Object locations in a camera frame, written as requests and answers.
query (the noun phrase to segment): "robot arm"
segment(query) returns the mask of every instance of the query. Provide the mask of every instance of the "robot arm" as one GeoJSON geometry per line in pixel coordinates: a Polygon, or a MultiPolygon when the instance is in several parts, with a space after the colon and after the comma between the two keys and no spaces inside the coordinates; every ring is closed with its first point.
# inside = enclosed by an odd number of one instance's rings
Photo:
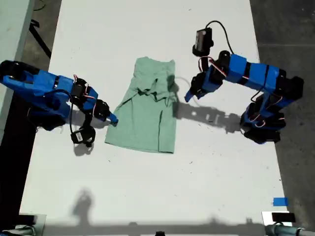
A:
{"type": "Polygon", "coordinates": [[[92,146],[95,139],[95,130],[90,126],[93,117],[101,121],[108,118],[114,124],[118,122],[107,103],[98,99],[96,91],[76,76],[73,80],[22,62],[6,60],[0,64],[0,83],[32,104],[28,118],[35,126],[52,130],[65,124],[70,116],[71,139],[75,144],[92,146]],[[73,105],[86,117],[82,127],[74,132],[71,127],[73,105]]]}
{"type": "Polygon", "coordinates": [[[286,72],[271,65],[247,62],[246,58],[222,51],[214,61],[209,57],[213,46],[212,30],[197,31],[196,44],[192,52],[199,56],[202,64],[200,73],[193,77],[191,88],[185,96],[188,102],[193,96],[198,99],[216,91],[223,80],[247,86],[263,94],[242,114],[240,125],[246,128],[245,137],[262,144],[280,140],[281,128],[285,127],[284,115],[279,111],[303,95],[304,81],[299,77],[289,79],[286,72]]]}

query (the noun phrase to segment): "white table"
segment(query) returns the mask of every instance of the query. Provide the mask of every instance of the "white table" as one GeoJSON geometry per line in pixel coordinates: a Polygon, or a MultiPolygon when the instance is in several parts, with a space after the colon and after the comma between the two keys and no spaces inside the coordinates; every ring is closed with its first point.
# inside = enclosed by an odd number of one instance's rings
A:
{"type": "MultiPolygon", "coordinates": [[[[190,81],[198,73],[191,53],[195,32],[214,19],[225,25],[236,53],[259,61],[249,0],[63,0],[49,71],[68,77],[76,73],[114,110],[138,57],[174,59],[176,76],[190,81]]],[[[228,47],[222,29],[212,27],[211,56],[217,58],[228,47]]],[[[184,103],[189,87],[176,82],[184,103]]],[[[254,92],[224,82],[198,103],[209,112],[240,116],[254,92]]],[[[189,104],[179,114],[199,111],[193,100],[189,104]]],[[[97,129],[93,151],[84,154],[73,147],[68,125],[52,132],[41,129],[21,212],[46,214],[46,236],[153,235],[156,230],[262,235],[261,212],[286,210],[272,206],[274,197],[284,196],[275,146],[257,145],[221,126],[177,120],[174,154],[105,144],[106,127],[97,129]],[[254,233],[236,226],[248,218],[258,224],[254,233]]]]}
{"type": "MultiPolygon", "coordinates": [[[[34,0],[0,0],[0,63],[21,59],[33,7],[34,0]]],[[[0,144],[12,95],[0,84],[0,144]]]]}

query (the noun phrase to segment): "red wire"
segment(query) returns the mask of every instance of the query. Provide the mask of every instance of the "red wire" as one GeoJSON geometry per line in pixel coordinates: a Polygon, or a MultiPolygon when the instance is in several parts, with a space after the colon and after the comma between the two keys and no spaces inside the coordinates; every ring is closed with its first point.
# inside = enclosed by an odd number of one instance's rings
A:
{"type": "Polygon", "coordinates": [[[88,96],[88,95],[83,95],[83,96],[96,100],[96,98],[95,98],[95,97],[92,97],[92,96],[88,96]]]}

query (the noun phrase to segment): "blue tape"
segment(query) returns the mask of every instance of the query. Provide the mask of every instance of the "blue tape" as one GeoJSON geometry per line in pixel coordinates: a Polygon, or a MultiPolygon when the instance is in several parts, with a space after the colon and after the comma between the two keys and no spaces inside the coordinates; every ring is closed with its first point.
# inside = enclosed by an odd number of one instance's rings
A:
{"type": "Polygon", "coordinates": [[[274,207],[286,207],[288,205],[287,198],[274,198],[274,207]]]}

